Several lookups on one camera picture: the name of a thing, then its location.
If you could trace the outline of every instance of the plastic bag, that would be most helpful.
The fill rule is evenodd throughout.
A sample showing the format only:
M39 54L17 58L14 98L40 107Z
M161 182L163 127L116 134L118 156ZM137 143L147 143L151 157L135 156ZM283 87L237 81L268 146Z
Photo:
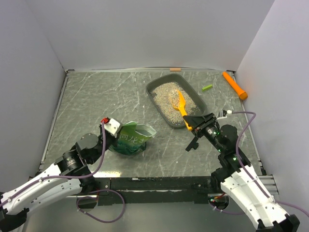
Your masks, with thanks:
M123 155L135 155L146 149L146 141L156 134L151 126L130 121L123 125L117 146L110 146L109 150Z

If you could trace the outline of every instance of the small green block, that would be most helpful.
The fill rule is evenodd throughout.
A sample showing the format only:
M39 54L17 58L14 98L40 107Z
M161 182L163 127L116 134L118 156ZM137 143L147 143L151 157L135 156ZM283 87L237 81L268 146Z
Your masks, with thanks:
M212 85L205 86L205 87L202 88L202 90L205 91L205 90L210 89L210 88L212 88Z

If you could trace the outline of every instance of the red component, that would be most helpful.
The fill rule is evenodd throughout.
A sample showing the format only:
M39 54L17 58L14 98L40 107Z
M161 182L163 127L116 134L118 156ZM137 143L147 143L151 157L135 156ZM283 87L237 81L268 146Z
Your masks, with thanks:
M105 117L101 120L101 123L104 122L104 124L108 123L110 119L108 117Z

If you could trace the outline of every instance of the floor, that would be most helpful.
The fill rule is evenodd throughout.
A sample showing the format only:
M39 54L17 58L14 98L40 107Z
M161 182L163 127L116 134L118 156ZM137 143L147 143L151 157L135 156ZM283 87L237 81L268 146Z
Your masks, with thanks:
M114 117L123 123L131 120L151 125L155 138L147 142L147 149L135 156L108 151L103 166L95 177L149 177L210 175L220 167L218 151L205 139L197 150L186 152L193 138L187 129L170 128L145 91L146 85L169 74L168 70L152 72L69 72L63 99L45 158L47 168L55 159L69 150L85 133L99 133L103 117ZM205 101L208 111L217 114L222 109L242 111L239 98L219 71L178 72ZM213 88L202 91L202 87ZM242 129L244 115L231 115L219 121ZM257 153L249 131L240 147L261 174Z
M100 206L91 214L113 220L122 206ZM228 209L241 212L234 201ZM65 198L42 208L27 220L23 232L253 232L246 215L213 211L209 204L148 203L127 204L124 215L114 223L101 223L76 212L76 199Z

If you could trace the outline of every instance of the orange object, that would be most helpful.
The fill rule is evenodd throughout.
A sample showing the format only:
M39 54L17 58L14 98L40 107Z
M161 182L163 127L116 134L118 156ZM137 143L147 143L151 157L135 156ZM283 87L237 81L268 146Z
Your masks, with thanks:
M171 72L180 72L182 69L181 68L170 68L169 71Z
M223 72L222 75L230 84L230 86L235 90L235 92L238 94L239 98L242 100L246 100L248 97L246 91L240 88L227 72Z
M179 90L177 90L177 91L178 91L178 95L179 95L179 105L174 105L172 101L171 101L171 103L172 103L174 109L178 110L181 113L182 116L188 115L187 112L184 109L185 108L185 99L183 98L182 93ZM183 120L183 121L184 121L185 126L187 127L187 129L189 131L193 130L193 128L190 127L185 120Z

